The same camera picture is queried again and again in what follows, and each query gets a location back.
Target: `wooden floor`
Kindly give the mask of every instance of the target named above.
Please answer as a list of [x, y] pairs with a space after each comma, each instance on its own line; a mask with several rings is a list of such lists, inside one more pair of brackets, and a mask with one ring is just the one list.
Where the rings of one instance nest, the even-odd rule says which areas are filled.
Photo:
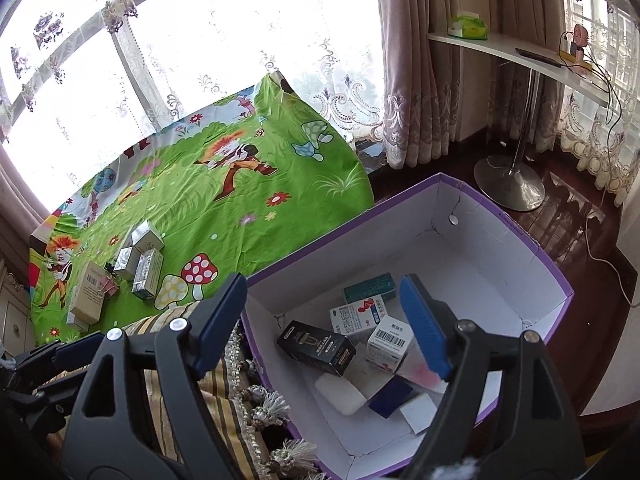
[[[464, 180], [477, 189], [474, 165], [479, 158], [491, 153], [513, 153], [513, 150], [507, 151], [498, 143], [487, 146], [484, 139], [479, 142], [476, 138], [473, 142], [452, 146], [449, 155], [427, 165], [399, 171], [384, 167], [371, 173], [369, 179], [377, 201], [438, 172]], [[606, 264], [594, 262], [587, 254], [586, 217], [602, 199], [602, 192], [594, 186], [594, 178], [578, 172], [576, 159], [557, 146], [553, 152], [532, 156], [535, 160], [529, 165], [543, 179], [546, 199], [533, 212], [508, 212], [540, 243], [575, 290], [574, 300], [548, 347], [575, 411], [581, 413], [616, 349], [628, 304], [613, 270]], [[594, 256], [608, 258], [616, 265], [627, 294], [632, 295], [637, 275], [615, 248], [619, 224], [620, 210], [607, 194], [597, 218], [589, 220], [590, 248]]]

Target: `teal box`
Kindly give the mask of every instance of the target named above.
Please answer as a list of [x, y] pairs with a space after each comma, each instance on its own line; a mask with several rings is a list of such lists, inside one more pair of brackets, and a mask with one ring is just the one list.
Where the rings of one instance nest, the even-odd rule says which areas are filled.
[[370, 280], [350, 285], [342, 290], [344, 301], [353, 303], [379, 294], [383, 300], [391, 300], [396, 296], [396, 283], [391, 274], [380, 274]]

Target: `striped cushion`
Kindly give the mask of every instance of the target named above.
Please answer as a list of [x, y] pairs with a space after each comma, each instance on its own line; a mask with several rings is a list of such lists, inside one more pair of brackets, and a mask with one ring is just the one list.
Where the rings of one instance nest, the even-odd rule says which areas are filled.
[[[135, 335], [149, 332], [158, 332], [163, 326], [167, 325], [176, 317], [189, 317], [197, 306], [196, 303], [187, 306], [179, 306], [165, 310], [157, 316], [147, 317], [124, 328], [127, 335]], [[220, 432], [223, 440], [231, 452], [232, 456], [238, 462], [238, 466], [244, 477], [248, 480], [275, 480], [275, 475], [262, 476], [258, 474], [256, 454], [252, 452], [252, 443], [249, 438], [250, 432], [247, 430], [242, 415], [236, 408], [236, 405], [230, 397], [230, 375], [229, 367], [237, 367], [237, 363], [228, 363], [226, 358], [220, 359], [218, 366], [212, 372], [207, 372], [203, 380], [199, 381], [200, 391], [205, 400], [209, 413], [216, 427]], [[53, 380], [62, 378], [66, 372], [58, 375]], [[240, 374], [241, 387], [248, 386], [248, 381], [244, 374]], [[164, 400], [160, 392], [160, 383], [158, 380], [158, 372], [155, 370], [145, 370], [146, 392], [151, 407], [151, 415], [153, 418], [156, 434], [160, 442], [162, 453], [173, 460], [182, 461], [175, 445], [174, 436], [169, 424], [169, 418], [164, 405]], [[253, 434], [253, 438], [257, 441], [262, 456], [268, 456], [268, 451], [259, 432]]]

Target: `black box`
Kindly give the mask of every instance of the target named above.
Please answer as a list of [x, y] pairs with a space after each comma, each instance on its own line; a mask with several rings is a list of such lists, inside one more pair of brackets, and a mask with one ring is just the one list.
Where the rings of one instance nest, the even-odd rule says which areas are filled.
[[296, 361], [338, 376], [356, 355], [355, 347], [346, 336], [299, 321], [289, 323], [277, 343]]

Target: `power cord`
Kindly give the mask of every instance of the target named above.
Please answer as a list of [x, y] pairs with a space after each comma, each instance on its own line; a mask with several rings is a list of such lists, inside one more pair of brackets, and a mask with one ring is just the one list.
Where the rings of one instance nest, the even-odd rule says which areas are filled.
[[[580, 78], [586, 80], [586, 78], [583, 75], [578, 74], [576, 71], [572, 70], [572, 67], [582, 66], [582, 65], [580, 65], [580, 64], [569, 65], [564, 60], [564, 58], [562, 58], [562, 56], [560, 56], [560, 49], [561, 49], [561, 45], [562, 45], [562, 40], [564, 38], [566, 38], [567, 34], [573, 35], [573, 33], [571, 31], [569, 31], [569, 30], [563, 32], [560, 35], [560, 42], [558, 44], [558, 56], [560, 57], [560, 59], [562, 59], [562, 62], [564, 63], [565, 67], [567, 67], [569, 70], [571, 70], [571, 72], [573, 72], [575, 75], [577, 75]], [[611, 83], [610, 76], [606, 72], [606, 70], [604, 70], [603, 67], [601, 67], [599, 65], [599, 63], [594, 59], [594, 56], [590, 56], [588, 54], [584, 54], [584, 57], [593, 65], [593, 68], [594, 68], [594, 72], [592, 72], [593, 75], [595, 75], [598, 79], [600, 79], [602, 82], [604, 82], [604, 84], [607, 87], [607, 89], [605, 90], [605, 89], [601, 88], [600, 86], [596, 85], [596, 83], [594, 83], [593, 81], [590, 81], [590, 83], [593, 84], [596, 88], [598, 88], [599, 90], [601, 90], [603, 92], [606, 92], [609, 95], [609, 99], [608, 99], [608, 102], [607, 102], [607, 113], [605, 115], [605, 124], [611, 124], [611, 121], [613, 120], [613, 117], [615, 115], [616, 106], [615, 106], [615, 104], [613, 102], [612, 95], [616, 98], [616, 102], [618, 104], [618, 118], [613, 122], [613, 124], [611, 124], [611, 126], [609, 127], [609, 133], [607, 134], [607, 161], [608, 161], [608, 164], [609, 164], [609, 178], [611, 178], [612, 165], [611, 165], [610, 138], [611, 138], [611, 134], [613, 133], [613, 128], [615, 128], [616, 125], [622, 119], [622, 103], [620, 102], [620, 98], [618, 97], [618, 93], [616, 92], [616, 89], [614, 88], [613, 84]], [[626, 295], [625, 289], [624, 289], [624, 287], [622, 285], [622, 278], [620, 277], [620, 273], [618, 272], [616, 267], [609, 260], [605, 260], [603, 258], [596, 258], [595, 256], [593, 256], [593, 254], [591, 253], [591, 248], [589, 247], [589, 236], [588, 236], [589, 220], [591, 218], [594, 218], [594, 216], [597, 215], [598, 211], [602, 210], [602, 204], [604, 203], [604, 197], [606, 196], [606, 193], [607, 193], [607, 187], [605, 186], [604, 189], [602, 190], [602, 198], [600, 199], [600, 205], [594, 211], [591, 211], [587, 215], [587, 218], [584, 221], [584, 241], [585, 241], [585, 245], [587, 246], [587, 254], [589, 255], [589, 257], [594, 262], [602, 262], [604, 264], [607, 264], [609, 267], [611, 267], [611, 269], [613, 269], [613, 271], [616, 273], [616, 276], [618, 277], [618, 284], [620, 285], [620, 291], [622, 292], [622, 295], [624, 296], [626, 302], [629, 304], [630, 308], [636, 308], [636, 307], [640, 306], [640, 302], [636, 303], [636, 304], [631, 303], [631, 300]]]

